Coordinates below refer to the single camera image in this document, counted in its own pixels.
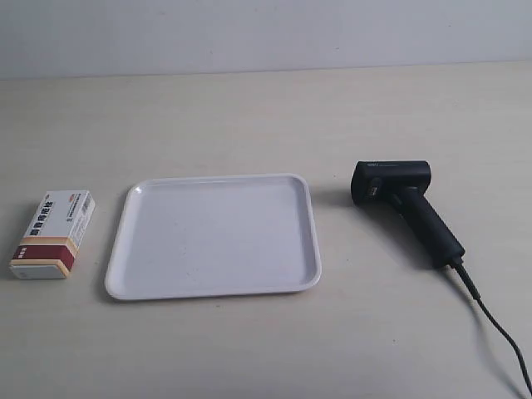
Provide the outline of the black handheld barcode scanner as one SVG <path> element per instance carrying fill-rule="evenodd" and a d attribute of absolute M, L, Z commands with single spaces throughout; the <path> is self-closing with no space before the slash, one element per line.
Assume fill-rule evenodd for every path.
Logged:
<path fill-rule="evenodd" d="M 425 193 L 431 167 L 425 160 L 359 161 L 352 175 L 356 205 L 389 204 L 406 222 L 437 267 L 463 265 L 465 249 Z"/>

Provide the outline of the white red medicine box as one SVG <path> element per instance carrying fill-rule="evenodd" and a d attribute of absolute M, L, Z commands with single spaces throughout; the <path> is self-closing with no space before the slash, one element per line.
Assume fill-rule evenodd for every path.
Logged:
<path fill-rule="evenodd" d="M 88 190 L 46 192 L 9 263 L 13 275 L 67 278 L 95 207 Z"/>

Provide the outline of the white plastic tray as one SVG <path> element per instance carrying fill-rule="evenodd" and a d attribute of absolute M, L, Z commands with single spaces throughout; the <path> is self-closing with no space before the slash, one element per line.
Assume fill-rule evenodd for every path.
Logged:
<path fill-rule="evenodd" d="M 298 293 L 321 275 L 302 177 L 166 178 L 129 190 L 105 288 L 119 301 Z"/>

